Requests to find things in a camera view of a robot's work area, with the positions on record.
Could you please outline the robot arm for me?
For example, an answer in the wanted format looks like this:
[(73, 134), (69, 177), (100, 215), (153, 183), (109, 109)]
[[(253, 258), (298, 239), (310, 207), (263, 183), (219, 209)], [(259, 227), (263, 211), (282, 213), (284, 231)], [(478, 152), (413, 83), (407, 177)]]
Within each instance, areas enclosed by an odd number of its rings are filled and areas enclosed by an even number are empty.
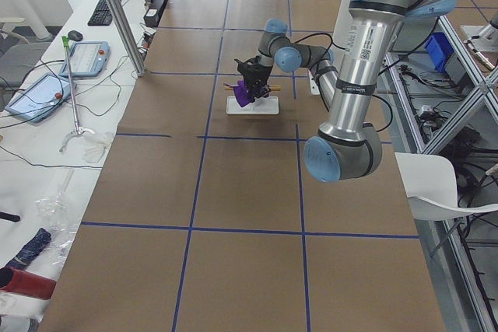
[(286, 24), (270, 19), (257, 55), (239, 61), (242, 89), (249, 102), (268, 95), (274, 66), (284, 72), (307, 68), (328, 108), (328, 119), (304, 146), (308, 172), (321, 182), (337, 182), (373, 173), (382, 158), (381, 140), (365, 120), (384, 56), (401, 24), (449, 13), (457, 0), (349, 0), (351, 21), (341, 42), (343, 53), (334, 65), (326, 47), (294, 43)]

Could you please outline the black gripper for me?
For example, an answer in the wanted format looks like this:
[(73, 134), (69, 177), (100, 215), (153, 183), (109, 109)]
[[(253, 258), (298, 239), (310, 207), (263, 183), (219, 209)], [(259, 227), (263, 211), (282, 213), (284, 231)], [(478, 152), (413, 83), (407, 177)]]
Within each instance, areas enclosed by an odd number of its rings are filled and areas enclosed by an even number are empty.
[(252, 72), (243, 76), (245, 83), (259, 83), (264, 86), (251, 86), (247, 90), (249, 103), (254, 103), (256, 99), (268, 97), (268, 78), (272, 72), (272, 66), (265, 66), (260, 63), (260, 58), (252, 58)]

